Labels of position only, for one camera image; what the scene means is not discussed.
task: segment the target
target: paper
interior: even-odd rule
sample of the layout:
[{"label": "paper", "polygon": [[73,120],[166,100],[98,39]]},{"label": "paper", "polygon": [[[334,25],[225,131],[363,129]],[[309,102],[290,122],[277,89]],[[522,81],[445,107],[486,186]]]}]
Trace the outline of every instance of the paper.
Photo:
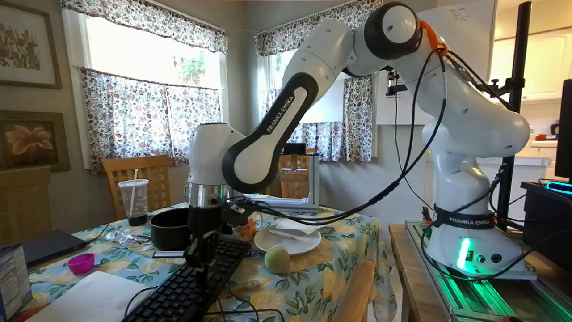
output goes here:
[{"label": "paper", "polygon": [[[147,288],[145,284],[111,275],[105,272],[93,272],[80,279],[64,295],[54,301],[50,306],[30,317],[30,322],[116,322],[123,320],[129,301]],[[130,309],[136,308],[152,290],[139,293]]]}]

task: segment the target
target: plate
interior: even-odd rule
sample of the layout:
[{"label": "plate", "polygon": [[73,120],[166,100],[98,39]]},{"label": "plate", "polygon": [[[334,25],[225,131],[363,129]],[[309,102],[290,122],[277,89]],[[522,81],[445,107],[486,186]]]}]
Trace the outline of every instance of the plate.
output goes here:
[{"label": "plate", "polygon": [[306,234],[304,231],[263,229],[254,234],[254,245],[265,252],[273,245],[281,245],[288,254],[297,256],[316,249],[320,243],[320,231]]}]

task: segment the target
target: green light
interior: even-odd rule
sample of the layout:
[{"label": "green light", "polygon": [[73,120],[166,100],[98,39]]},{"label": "green light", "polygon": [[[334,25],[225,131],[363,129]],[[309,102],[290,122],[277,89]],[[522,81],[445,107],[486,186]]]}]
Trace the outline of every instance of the green light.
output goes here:
[{"label": "green light", "polygon": [[467,270],[467,258],[468,258],[468,249],[470,249],[470,238],[461,240],[461,249],[458,254],[458,268]]}]

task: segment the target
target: curtain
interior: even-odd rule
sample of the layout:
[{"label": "curtain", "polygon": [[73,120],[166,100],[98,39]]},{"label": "curtain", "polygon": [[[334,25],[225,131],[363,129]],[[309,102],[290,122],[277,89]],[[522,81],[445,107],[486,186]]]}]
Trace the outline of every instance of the curtain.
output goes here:
[{"label": "curtain", "polygon": [[163,38],[227,54],[229,38],[225,32],[198,20],[179,16],[139,0],[63,0],[63,7],[88,16],[100,16],[113,23],[147,30]]},{"label": "curtain", "polygon": [[[359,0],[290,21],[256,36],[257,52],[259,55],[277,55],[299,48],[324,18],[338,18],[350,27],[358,27],[381,4],[379,0]],[[300,123],[288,141],[304,141],[316,150],[320,161],[372,161],[375,122],[372,77],[347,79],[343,91],[343,122]],[[266,93],[266,111],[275,97],[275,89]]]},{"label": "curtain", "polygon": [[220,120],[220,91],[127,79],[82,68],[89,170],[104,157],[168,154],[188,163],[189,132]]}]

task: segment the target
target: black pot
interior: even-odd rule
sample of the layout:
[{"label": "black pot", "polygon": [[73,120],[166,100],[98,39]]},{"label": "black pot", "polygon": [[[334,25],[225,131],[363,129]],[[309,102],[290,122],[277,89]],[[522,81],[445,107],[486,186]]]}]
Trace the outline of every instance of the black pot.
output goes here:
[{"label": "black pot", "polygon": [[184,250],[189,243],[188,208],[173,208],[150,218],[150,240],[161,250]]}]

